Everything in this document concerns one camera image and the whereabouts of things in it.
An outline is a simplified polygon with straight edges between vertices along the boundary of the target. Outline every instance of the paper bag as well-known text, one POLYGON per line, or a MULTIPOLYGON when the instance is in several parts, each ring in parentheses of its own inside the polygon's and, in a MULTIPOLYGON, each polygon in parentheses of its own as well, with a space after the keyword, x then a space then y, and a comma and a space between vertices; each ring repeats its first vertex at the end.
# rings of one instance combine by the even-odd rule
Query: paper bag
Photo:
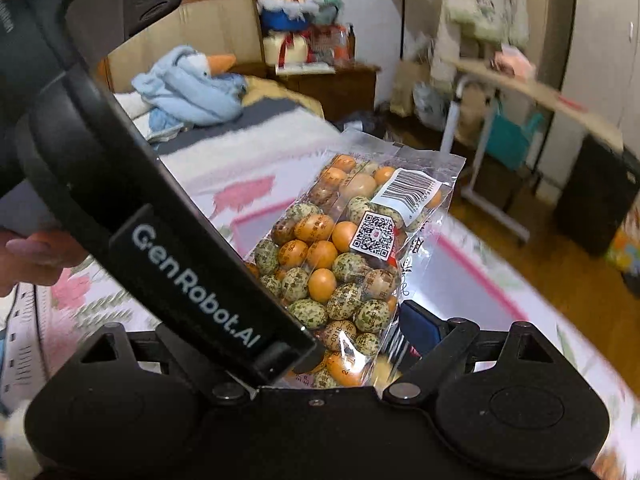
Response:
POLYGON ((414 113, 414 87, 416 83, 428 82, 431 71, 428 63, 401 61, 398 64, 389 110, 400 117, 414 113))

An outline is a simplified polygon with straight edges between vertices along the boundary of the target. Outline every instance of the plastic bag on floor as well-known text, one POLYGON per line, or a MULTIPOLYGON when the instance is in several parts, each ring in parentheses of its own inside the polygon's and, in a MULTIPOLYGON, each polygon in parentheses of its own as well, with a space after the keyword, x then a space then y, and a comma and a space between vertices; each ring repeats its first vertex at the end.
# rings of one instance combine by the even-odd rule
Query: plastic bag on floor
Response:
POLYGON ((449 102, 427 83, 416 83, 414 86, 415 114, 420 122, 429 128, 444 131, 449 112, 449 102))

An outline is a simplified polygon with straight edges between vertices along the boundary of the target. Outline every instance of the wooden floor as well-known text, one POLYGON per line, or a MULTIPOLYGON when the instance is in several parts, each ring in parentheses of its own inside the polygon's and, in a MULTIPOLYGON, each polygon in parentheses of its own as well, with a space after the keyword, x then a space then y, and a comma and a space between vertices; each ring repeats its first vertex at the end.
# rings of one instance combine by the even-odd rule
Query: wooden floor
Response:
POLYGON ((567 317, 640 396, 640 300, 620 273, 549 226, 521 246, 484 212, 455 200, 450 212, 567 317))
MULTIPOLYGON (((437 149, 441 136, 415 124, 389 124, 405 144, 437 149)), ((453 152, 468 157, 461 146, 453 152)), ((513 175, 494 161, 482 166, 478 191, 498 206, 513 189, 513 175)), ((603 259, 591 258, 559 234, 550 210, 523 190, 510 214, 532 230, 522 246, 493 218, 459 196, 450 212, 511 264, 546 300, 566 316, 640 396, 640 300, 627 290, 620 272, 603 259)))

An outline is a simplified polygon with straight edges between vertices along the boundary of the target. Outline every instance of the speckled candy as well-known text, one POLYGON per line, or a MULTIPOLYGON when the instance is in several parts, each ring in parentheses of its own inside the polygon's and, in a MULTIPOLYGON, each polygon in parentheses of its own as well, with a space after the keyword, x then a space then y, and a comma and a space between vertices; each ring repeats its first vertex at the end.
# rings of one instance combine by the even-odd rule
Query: speckled candy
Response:
POLYGON ((395 289, 395 277, 388 270, 369 271, 362 283, 362 297, 368 300, 387 300, 395 289))
POLYGON ((314 300, 297 300, 289 305, 289 312, 310 330, 316 330, 326 323, 324 307, 314 300))
POLYGON ((309 274, 304 269, 295 267, 289 269, 282 279, 282 299, 289 303, 303 300, 308 295, 306 286, 309 281, 309 274))
POLYGON ((340 341, 344 341, 345 336, 349 341, 353 341, 357 334, 358 331, 351 321, 332 321, 324 329, 322 341, 329 350, 339 352, 342 349, 340 341))
POLYGON ((327 210, 331 210, 333 204, 338 199, 338 192, 335 189, 325 186, 322 182, 318 182, 311 188, 306 198, 326 213, 327 210))
POLYGON ((260 283, 276 298, 280 295, 280 280, 275 276, 263 276, 260 278, 260 283))
POLYGON ((360 287, 347 283, 335 289, 326 304, 326 312, 331 319, 349 319, 362 306, 360 287))
POLYGON ((398 288, 400 283, 402 283, 402 272, 397 267, 393 265, 389 265, 386 267, 386 270, 391 273, 394 277, 394 288, 398 288))
POLYGON ((389 321, 389 306, 381 300, 367 301, 356 314, 354 321, 361 332, 377 334, 389 321))
POLYGON ((322 210, 317 205, 300 202, 289 206, 285 216, 291 218, 294 222, 300 222, 305 216, 320 214, 321 212, 322 210))
POLYGON ((343 253, 335 259, 332 270, 341 282, 356 283, 363 280, 371 269, 359 254, 343 253))
POLYGON ((394 225, 398 229, 404 228, 404 220, 402 220, 402 215, 395 209, 391 209, 390 207, 385 207, 383 205, 376 205, 376 213, 391 218, 394 221, 394 225))
POLYGON ((254 257, 261 276, 273 274, 278 268, 278 246, 271 240, 260 240, 255 247, 254 257))
POLYGON ((349 222, 360 225, 365 213, 367 211, 376 212, 376 206, 365 196, 355 196, 349 200, 346 211, 349 222))
POLYGON ((378 353, 378 349, 380 348, 380 339, 375 334, 365 332, 356 338, 353 345, 362 355, 373 357, 378 353))
POLYGON ((326 368, 320 370, 314 377, 314 388, 316 390, 330 390, 331 388, 339 388, 340 384, 331 377, 326 368))
POLYGON ((413 222, 411 222, 406 230, 410 233, 413 233, 414 231, 417 231, 418 229, 420 229, 420 227, 422 227, 422 224, 424 224, 427 220, 427 218, 429 217, 431 213, 431 209, 429 207, 424 207, 422 208, 422 211, 420 211, 420 214, 414 219, 413 222))
POLYGON ((296 236, 293 233, 293 229, 296 226, 296 221, 291 218, 282 218, 278 220, 273 229, 271 229, 271 240, 276 245, 284 245, 287 242, 292 241, 296 236))

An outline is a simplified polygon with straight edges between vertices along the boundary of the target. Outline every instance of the pink item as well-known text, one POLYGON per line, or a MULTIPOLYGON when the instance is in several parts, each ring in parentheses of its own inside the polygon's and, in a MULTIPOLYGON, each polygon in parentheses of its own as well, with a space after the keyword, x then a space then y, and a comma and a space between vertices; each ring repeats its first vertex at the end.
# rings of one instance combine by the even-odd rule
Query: pink item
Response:
POLYGON ((494 56, 496 68, 506 74, 527 81, 536 76, 536 66, 514 46, 503 45, 502 52, 496 52, 494 56))

